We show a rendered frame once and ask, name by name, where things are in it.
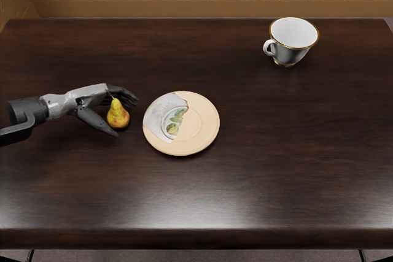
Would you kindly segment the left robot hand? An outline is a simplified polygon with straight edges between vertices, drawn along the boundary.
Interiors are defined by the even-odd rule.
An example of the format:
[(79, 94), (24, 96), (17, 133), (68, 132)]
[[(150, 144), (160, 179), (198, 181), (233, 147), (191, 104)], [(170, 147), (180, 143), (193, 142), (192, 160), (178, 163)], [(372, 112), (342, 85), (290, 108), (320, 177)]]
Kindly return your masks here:
[(45, 94), (40, 100), (46, 104), (50, 120), (70, 115), (94, 129), (117, 137), (117, 132), (93, 110), (96, 106), (110, 105), (113, 98), (119, 99), (126, 110), (130, 110), (139, 101), (139, 98), (126, 88), (106, 83), (77, 88), (65, 94)]

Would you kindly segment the cream plate with printed pattern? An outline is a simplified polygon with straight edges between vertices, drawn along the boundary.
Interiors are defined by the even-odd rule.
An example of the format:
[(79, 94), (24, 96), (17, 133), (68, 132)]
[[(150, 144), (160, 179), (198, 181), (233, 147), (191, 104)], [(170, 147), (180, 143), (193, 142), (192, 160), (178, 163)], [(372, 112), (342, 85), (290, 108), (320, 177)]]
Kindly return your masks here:
[(204, 150), (214, 141), (219, 128), (219, 113), (214, 104), (191, 91), (160, 96), (147, 108), (142, 121), (150, 145), (173, 156)]

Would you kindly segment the yellow pear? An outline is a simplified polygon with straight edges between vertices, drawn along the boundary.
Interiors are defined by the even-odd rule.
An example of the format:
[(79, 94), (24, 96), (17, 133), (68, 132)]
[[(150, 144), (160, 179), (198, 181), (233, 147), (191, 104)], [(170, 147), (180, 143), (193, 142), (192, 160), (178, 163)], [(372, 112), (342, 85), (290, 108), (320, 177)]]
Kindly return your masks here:
[(116, 98), (113, 96), (109, 90), (106, 93), (112, 99), (110, 108), (107, 112), (106, 118), (109, 126), (113, 129), (125, 129), (130, 124), (130, 114), (123, 106), (124, 99)]

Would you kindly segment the white gold-rimmed teacup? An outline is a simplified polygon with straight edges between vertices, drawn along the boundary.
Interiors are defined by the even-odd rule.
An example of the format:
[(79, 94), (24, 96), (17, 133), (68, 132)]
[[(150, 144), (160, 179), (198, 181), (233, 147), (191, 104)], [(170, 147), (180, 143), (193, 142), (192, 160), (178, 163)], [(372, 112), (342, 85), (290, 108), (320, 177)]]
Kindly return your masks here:
[(307, 20), (284, 17), (274, 20), (269, 27), (270, 39), (263, 44), (263, 52), (282, 67), (292, 67), (319, 40), (319, 31)]

